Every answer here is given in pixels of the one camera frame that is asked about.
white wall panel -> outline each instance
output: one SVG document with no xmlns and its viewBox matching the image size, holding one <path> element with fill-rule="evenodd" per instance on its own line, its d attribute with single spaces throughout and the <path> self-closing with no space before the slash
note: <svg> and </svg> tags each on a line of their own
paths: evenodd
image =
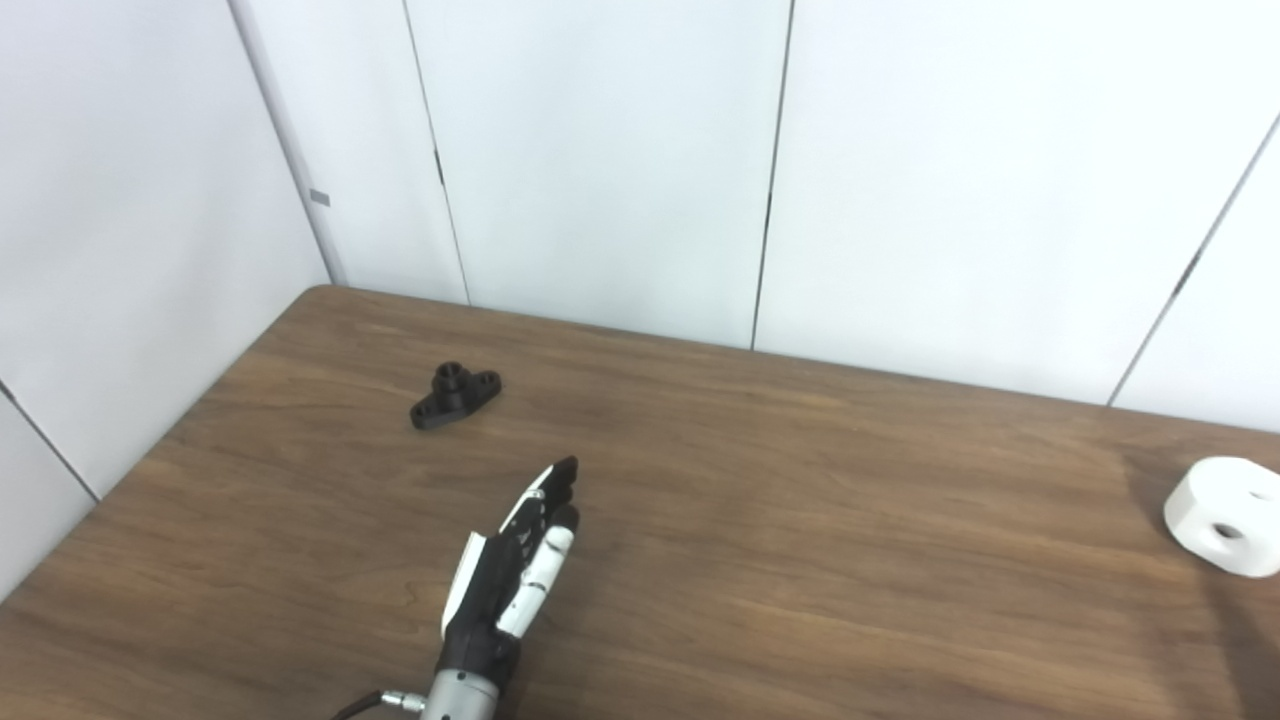
<svg viewBox="0 0 1280 720">
<path fill-rule="evenodd" d="M 1280 109 L 1277 27 L 799 0 L 756 347 L 1105 402 Z"/>
<path fill-rule="evenodd" d="M 410 0 L 474 304 L 745 346 L 786 0 Z"/>
<path fill-rule="evenodd" d="M 0 600 L 92 507 L 93 498 L 0 395 Z"/>
<path fill-rule="evenodd" d="M 348 284 L 466 302 L 401 0 L 232 0 Z"/>
<path fill-rule="evenodd" d="M 0 377 L 108 491 L 325 281 L 228 6 L 0 23 Z"/>
<path fill-rule="evenodd" d="M 1258 159 L 1116 405 L 1280 432 L 1280 142 Z"/>
</svg>

wood grain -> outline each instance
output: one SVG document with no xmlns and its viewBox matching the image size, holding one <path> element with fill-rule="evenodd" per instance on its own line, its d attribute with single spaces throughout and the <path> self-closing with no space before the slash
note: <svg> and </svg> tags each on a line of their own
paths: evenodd
<svg viewBox="0 0 1280 720">
<path fill-rule="evenodd" d="M 416 432 L 448 359 L 503 395 Z M 1280 582 L 1158 509 L 1277 439 L 317 288 L 0 606 L 0 717 L 425 689 L 466 533 L 576 454 L 581 536 L 504 717 L 1274 720 Z"/>
</svg>

connector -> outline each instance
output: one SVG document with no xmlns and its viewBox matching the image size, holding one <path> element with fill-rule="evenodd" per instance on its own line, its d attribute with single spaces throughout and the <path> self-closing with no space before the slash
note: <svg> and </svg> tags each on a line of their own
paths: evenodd
<svg viewBox="0 0 1280 720">
<path fill-rule="evenodd" d="M 383 692 L 383 705 L 399 707 L 406 712 L 420 714 L 426 710 L 426 698 L 417 693 L 402 693 L 397 691 Z"/>
</svg>

mounting hole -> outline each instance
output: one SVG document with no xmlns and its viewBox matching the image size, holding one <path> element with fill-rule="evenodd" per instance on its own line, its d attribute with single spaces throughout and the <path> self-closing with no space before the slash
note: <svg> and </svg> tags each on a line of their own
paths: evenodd
<svg viewBox="0 0 1280 720">
<path fill-rule="evenodd" d="M 1244 537 L 1244 533 L 1242 533 L 1240 530 L 1236 530 L 1231 525 L 1224 525 L 1222 523 L 1213 523 L 1213 532 L 1216 532 L 1217 534 L 1222 536 L 1226 539 L 1240 539 Z"/>
</svg>

black plastic bracket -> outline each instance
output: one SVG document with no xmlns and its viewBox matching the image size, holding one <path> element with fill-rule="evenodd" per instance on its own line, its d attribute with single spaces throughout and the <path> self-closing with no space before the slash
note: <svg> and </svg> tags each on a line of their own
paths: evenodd
<svg viewBox="0 0 1280 720">
<path fill-rule="evenodd" d="M 451 360 L 435 369 L 431 395 L 413 405 L 408 418 L 420 430 L 438 428 L 471 415 L 498 397 L 499 392 L 502 378 L 498 373 L 472 373 Z"/>
</svg>

